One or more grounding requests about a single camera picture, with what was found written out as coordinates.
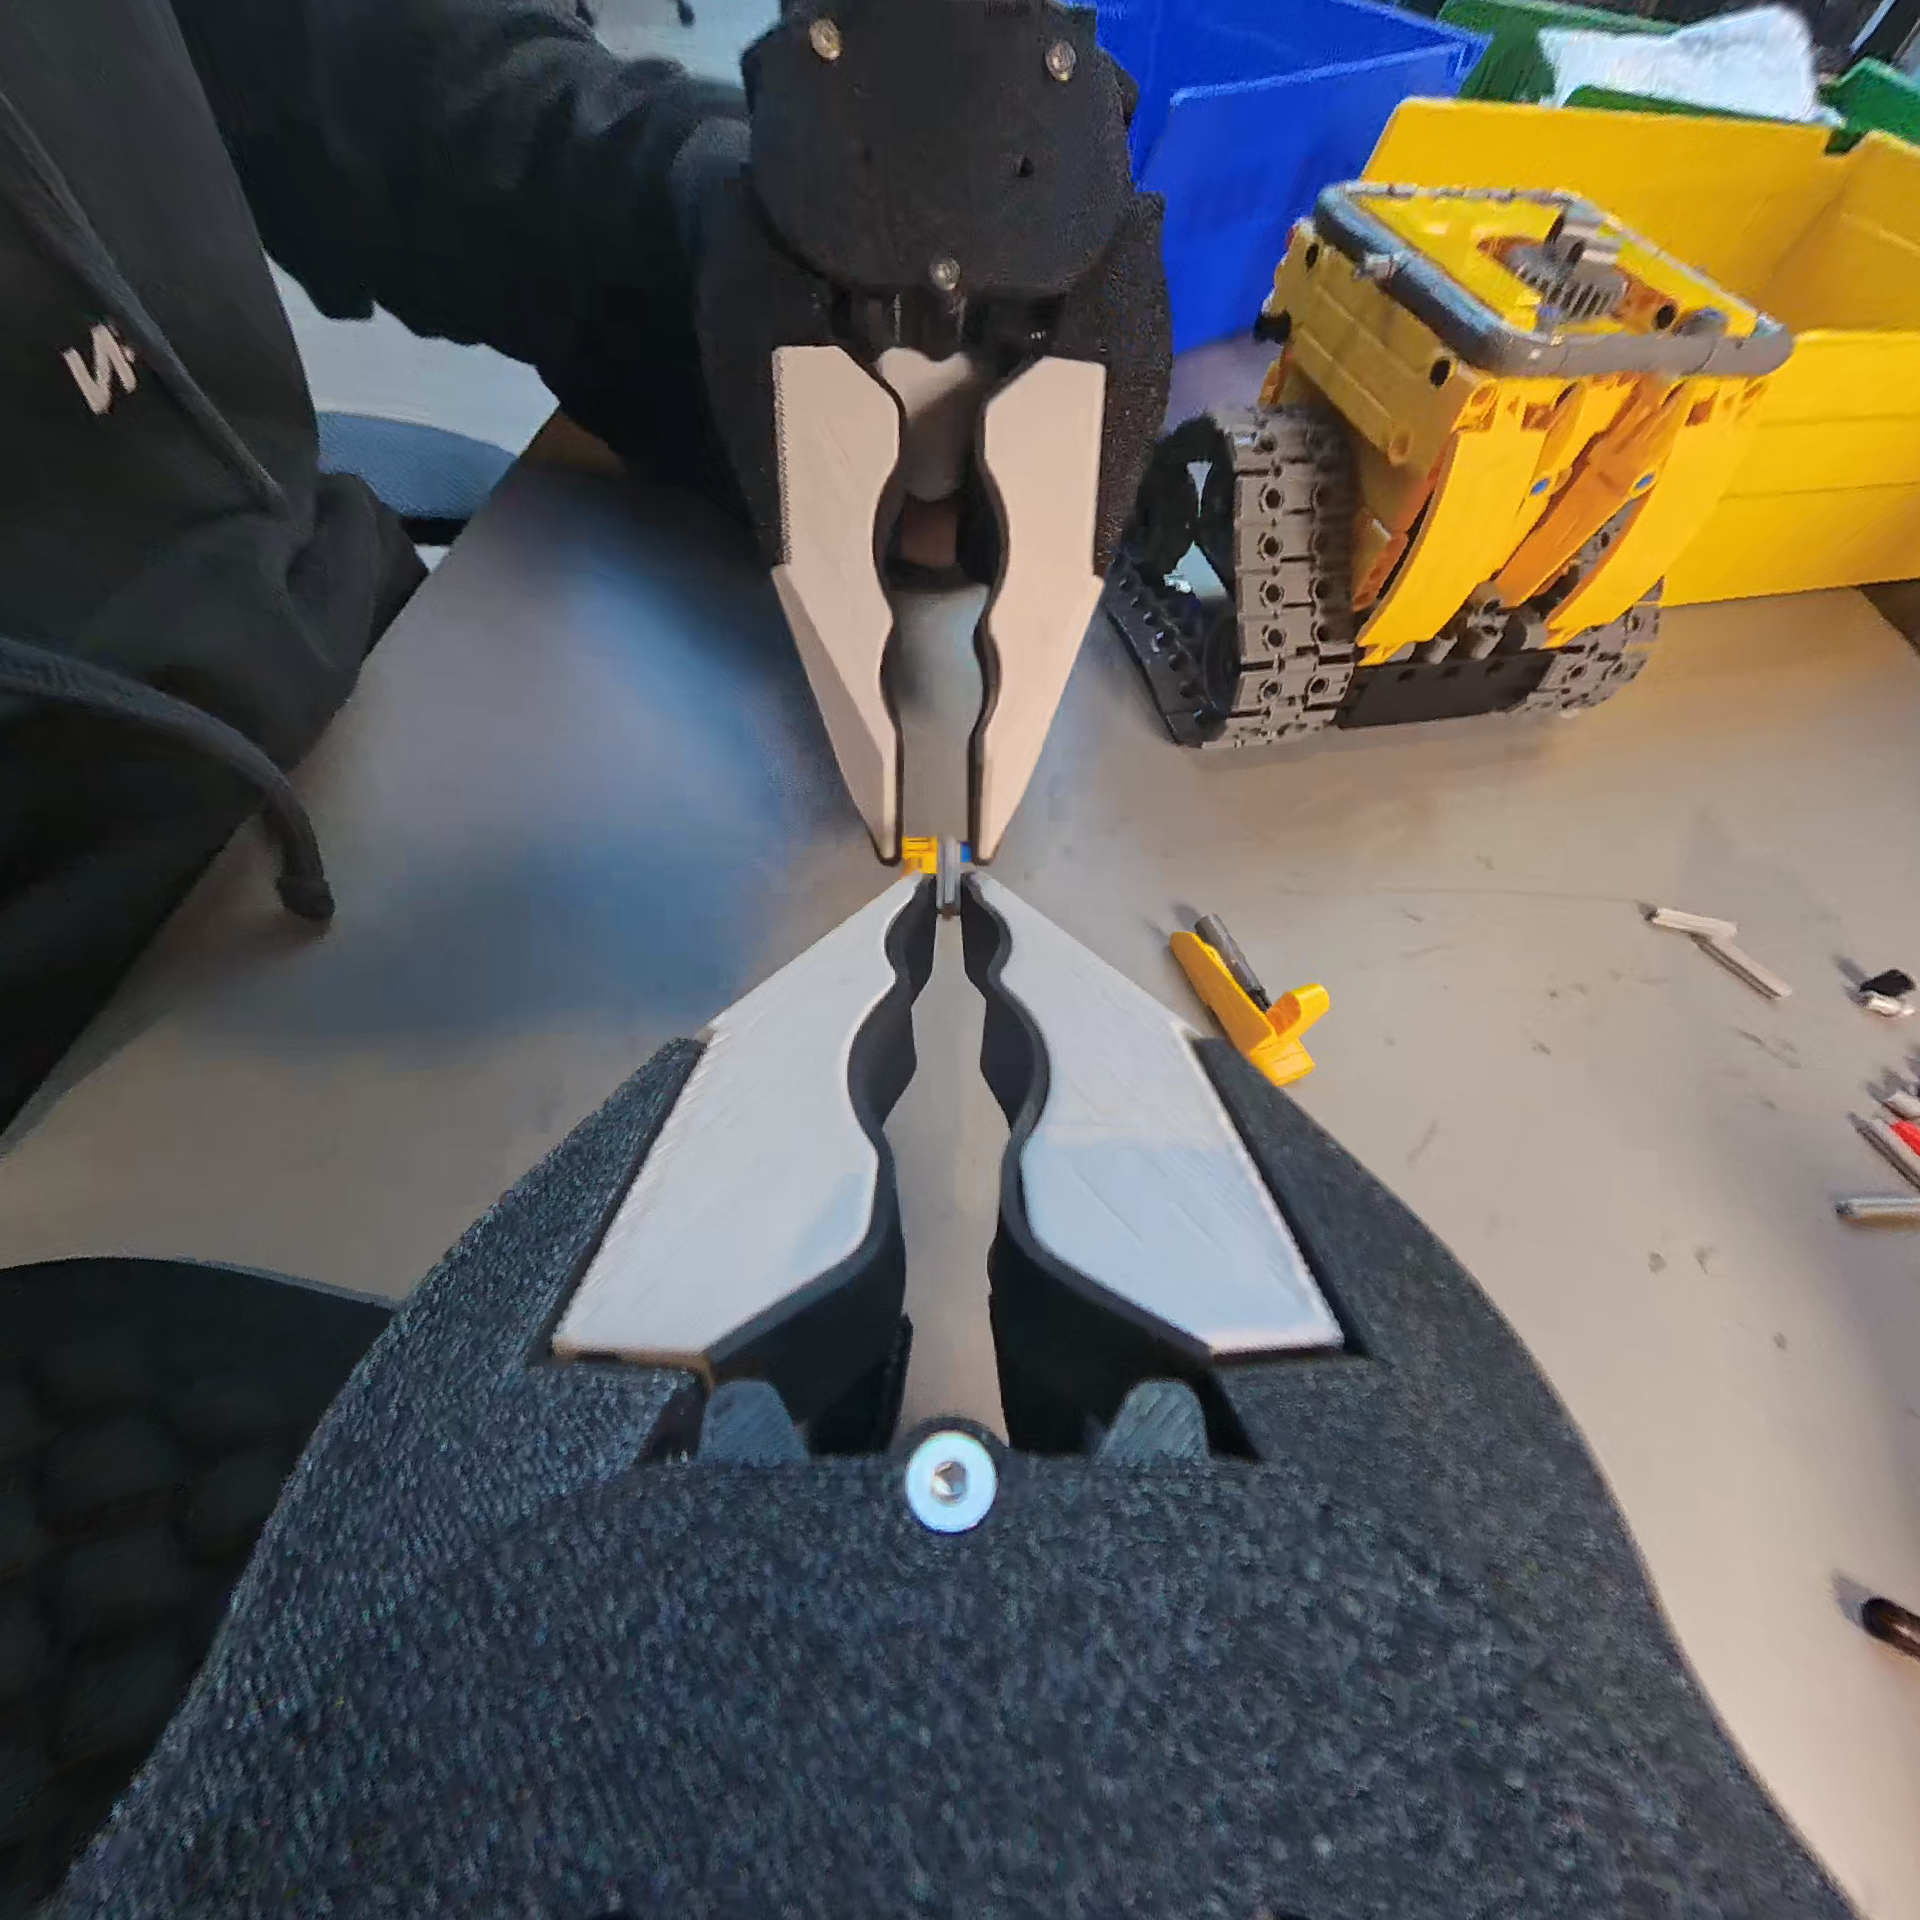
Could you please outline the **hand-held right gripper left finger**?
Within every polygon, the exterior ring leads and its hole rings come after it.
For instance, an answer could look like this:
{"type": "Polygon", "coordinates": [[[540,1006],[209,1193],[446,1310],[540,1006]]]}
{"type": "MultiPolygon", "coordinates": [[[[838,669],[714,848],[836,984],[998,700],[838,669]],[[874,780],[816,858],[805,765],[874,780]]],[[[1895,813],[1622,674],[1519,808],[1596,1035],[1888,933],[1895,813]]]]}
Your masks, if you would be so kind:
{"type": "Polygon", "coordinates": [[[885,1123],[916,1070],[930,881],[904,878],[711,1020],[557,1321],[565,1361],[864,1376],[902,1310],[885,1123]]]}

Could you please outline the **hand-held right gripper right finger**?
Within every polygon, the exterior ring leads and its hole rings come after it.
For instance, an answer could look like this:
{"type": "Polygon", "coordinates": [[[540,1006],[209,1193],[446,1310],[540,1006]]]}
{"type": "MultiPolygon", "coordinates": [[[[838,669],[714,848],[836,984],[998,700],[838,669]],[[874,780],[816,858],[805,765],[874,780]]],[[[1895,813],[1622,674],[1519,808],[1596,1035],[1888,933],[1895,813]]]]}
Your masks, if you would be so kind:
{"type": "Polygon", "coordinates": [[[1197,1030],[996,878],[967,881],[967,972],[1014,1249],[1205,1366],[1338,1352],[1197,1030]]]}

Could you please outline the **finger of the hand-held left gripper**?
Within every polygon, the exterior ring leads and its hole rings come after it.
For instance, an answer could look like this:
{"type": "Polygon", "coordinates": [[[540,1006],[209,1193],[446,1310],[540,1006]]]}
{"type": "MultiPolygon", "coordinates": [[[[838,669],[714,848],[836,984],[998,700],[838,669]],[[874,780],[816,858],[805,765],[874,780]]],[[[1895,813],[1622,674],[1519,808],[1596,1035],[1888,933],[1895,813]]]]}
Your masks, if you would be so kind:
{"type": "Polygon", "coordinates": [[[895,618],[879,531],[895,505],[898,396],[838,346],[772,355],[780,561],[772,584],[874,858],[900,858],[900,728],[885,686],[895,618]]]}
{"type": "Polygon", "coordinates": [[[969,742],[969,838],[991,864],[1036,776],[1097,611],[1105,370],[1029,365],[985,402],[976,466],[998,529],[981,618],[982,706],[969,742]]]}

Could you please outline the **yellow brick piece grey axle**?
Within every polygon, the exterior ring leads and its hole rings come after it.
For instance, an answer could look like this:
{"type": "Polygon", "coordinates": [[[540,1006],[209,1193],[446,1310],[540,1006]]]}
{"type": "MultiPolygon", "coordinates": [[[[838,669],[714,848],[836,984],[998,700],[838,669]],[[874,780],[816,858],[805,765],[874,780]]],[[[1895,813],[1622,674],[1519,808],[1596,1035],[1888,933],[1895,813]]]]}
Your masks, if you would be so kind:
{"type": "Polygon", "coordinates": [[[1167,950],[1223,1038],[1270,1086],[1289,1088],[1313,1072],[1308,1035],[1330,1010],[1325,986],[1303,984],[1280,996],[1265,995],[1245,950],[1212,915],[1174,929],[1167,950]]]}

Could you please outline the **yellow tracked brick vehicle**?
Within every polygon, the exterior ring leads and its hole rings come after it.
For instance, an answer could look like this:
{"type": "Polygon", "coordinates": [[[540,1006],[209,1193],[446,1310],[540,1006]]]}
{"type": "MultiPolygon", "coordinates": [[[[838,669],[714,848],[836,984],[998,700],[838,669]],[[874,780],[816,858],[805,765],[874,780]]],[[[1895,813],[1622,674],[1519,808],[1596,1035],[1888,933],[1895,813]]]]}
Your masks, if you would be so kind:
{"type": "Polygon", "coordinates": [[[1614,700],[1793,346],[1569,192],[1361,180],[1254,334],[1258,397],[1166,432],[1101,600],[1199,753],[1614,700]]]}

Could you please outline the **grey desk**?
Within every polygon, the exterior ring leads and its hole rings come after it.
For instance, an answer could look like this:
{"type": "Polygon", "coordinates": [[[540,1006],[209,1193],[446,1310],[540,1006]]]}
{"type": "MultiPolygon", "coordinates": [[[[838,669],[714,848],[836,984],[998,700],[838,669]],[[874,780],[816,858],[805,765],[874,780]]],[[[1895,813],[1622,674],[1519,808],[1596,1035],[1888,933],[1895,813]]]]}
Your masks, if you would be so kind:
{"type": "MultiPolygon", "coordinates": [[[[1914,585],[1665,618],[1546,722],[1169,746],[1071,672],[991,875],[1196,1017],[1226,922],[1321,981],[1298,1099],[1585,1433],[1724,1722],[1862,1915],[1914,1915],[1914,1232],[1849,1125],[1914,1043],[1914,585]],[[1735,922],[1766,1002],[1673,906],[1735,922]]],[[[660,1043],[887,883],[752,549],[565,422],[300,771],[340,916],[244,833],[5,1133],[5,1265],[199,1258],[396,1297],[660,1043]]]]}

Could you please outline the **blue plastic bin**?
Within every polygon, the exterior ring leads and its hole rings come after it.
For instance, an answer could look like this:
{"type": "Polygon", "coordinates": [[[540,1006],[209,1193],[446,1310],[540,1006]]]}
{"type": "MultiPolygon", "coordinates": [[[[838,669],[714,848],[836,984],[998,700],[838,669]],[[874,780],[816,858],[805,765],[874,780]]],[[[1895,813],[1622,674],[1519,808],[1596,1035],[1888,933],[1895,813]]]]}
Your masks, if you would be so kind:
{"type": "Polygon", "coordinates": [[[1406,99],[1456,96],[1486,46],[1361,2],[1095,2],[1095,35],[1136,84],[1174,353],[1250,332],[1316,195],[1361,177],[1406,99]]]}

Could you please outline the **pile of small brick parts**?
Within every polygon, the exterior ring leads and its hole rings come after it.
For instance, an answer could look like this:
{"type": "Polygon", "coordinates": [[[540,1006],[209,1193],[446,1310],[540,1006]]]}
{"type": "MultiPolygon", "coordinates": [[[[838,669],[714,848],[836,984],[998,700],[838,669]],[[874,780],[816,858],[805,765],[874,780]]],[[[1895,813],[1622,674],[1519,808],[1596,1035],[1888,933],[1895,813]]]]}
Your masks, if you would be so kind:
{"type": "MultiPolygon", "coordinates": [[[[1866,972],[1842,958],[1839,979],[1846,998],[1862,1017],[1892,1029],[1897,1041],[1914,1043],[1914,973],[1903,966],[1866,972]]],[[[1837,1222],[1853,1230],[1918,1228],[1918,1082],[1914,1048],[1900,1062],[1877,1070],[1865,1084],[1865,1108],[1849,1114],[1849,1125],[1874,1161],[1892,1174],[1889,1190],[1853,1190],[1833,1197],[1837,1222]]]]}

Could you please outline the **yellow plastic bin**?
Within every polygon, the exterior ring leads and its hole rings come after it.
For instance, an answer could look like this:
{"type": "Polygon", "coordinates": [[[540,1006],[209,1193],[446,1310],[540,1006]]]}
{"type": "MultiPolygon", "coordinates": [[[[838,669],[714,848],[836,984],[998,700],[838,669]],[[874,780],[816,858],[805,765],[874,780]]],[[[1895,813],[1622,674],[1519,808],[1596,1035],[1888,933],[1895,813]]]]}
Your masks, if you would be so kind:
{"type": "Polygon", "coordinates": [[[1918,565],[1918,149],[1686,112],[1408,101],[1365,178],[1565,189],[1792,334],[1668,608],[1900,584],[1918,565]]]}

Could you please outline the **white plastic bag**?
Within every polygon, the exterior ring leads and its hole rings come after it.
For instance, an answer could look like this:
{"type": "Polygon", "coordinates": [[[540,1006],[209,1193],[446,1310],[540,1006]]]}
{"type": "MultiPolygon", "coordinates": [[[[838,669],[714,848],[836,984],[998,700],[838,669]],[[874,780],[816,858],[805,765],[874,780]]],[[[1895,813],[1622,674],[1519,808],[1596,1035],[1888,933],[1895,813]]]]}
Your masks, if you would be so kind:
{"type": "Polygon", "coordinates": [[[1622,92],[1786,123],[1829,116],[1813,32],[1783,4],[1720,14],[1658,36],[1639,52],[1622,92]]]}

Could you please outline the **green plastic bin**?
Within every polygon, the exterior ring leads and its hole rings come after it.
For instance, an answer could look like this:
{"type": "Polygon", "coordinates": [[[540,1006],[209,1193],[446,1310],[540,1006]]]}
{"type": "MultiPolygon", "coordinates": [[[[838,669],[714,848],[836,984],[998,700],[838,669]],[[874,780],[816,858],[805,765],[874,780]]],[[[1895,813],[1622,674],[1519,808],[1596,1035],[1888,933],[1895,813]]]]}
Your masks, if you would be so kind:
{"type": "MultiPolygon", "coordinates": [[[[1464,101],[1786,123],[1622,92],[1639,52],[1658,36],[1766,4],[1444,2],[1432,19],[1481,38],[1457,88],[1464,101]]],[[[1786,126],[1824,129],[1830,154],[1849,150],[1865,132],[1918,139],[1914,4],[1777,4],[1799,11],[1813,32],[1829,110],[1822,123],[1786,126]]]]}

